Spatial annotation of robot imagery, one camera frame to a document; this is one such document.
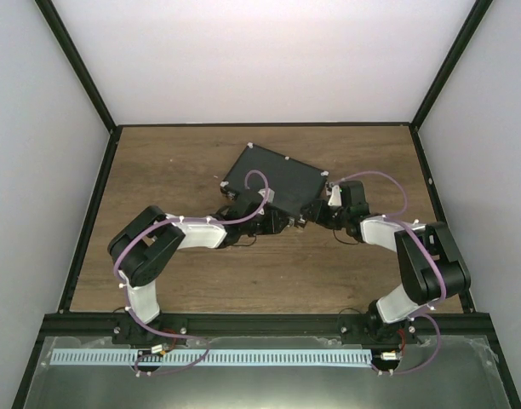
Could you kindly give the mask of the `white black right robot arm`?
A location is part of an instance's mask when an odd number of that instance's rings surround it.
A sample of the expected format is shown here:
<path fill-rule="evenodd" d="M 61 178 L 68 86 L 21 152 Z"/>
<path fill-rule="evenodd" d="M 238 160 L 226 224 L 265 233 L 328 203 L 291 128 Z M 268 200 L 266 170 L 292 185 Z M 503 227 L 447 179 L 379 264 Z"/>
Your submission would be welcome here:
<path fill-rule="evenodd" d="M 365 331 L 376 343 L 386 343 L 406 320 L 470 288 L 470 273 L 447 224 L 407 223 L 374 214 L 360 181 L 332 185 L 329 197 L 313 200 L 303 214 L 309 222 L 344 230 L 358 243 L 397 255 L 401 284 L 373 301 L 364 318 Z"/>

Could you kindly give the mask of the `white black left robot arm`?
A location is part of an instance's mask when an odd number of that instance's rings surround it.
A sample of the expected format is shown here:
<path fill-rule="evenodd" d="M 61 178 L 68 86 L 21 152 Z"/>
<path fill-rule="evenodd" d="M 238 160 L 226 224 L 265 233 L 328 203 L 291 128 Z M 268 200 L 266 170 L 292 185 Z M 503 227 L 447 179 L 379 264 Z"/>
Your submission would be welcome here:
<path fill-rule="evenodd" d="M 234 246 L 243 237 L 280 234 L 296 217 L 277 206 L 270 189 L 247 190 L 205 217 L 164 213 L 146 207 L 108 245 L 113 272 L 127 297 L 133 335 L 144 344 L 162 334 L 156 279 L 179 250 Z"/>

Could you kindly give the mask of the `black poker chip case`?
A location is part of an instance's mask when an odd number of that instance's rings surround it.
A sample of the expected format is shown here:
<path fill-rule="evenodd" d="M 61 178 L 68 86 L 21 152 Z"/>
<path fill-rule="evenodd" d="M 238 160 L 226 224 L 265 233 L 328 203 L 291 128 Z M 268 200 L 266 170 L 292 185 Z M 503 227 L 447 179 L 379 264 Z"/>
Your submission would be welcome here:
<path fill-rule="evenodd" d="M 328 176 L 327 170 L 250 142 L 223 178 L 220 190 L 237 199 L 247 187 L 255 191 L 269 187 L 274 192 L 269 205 L 303 227 L 303 210 L 321 196 Z"/>

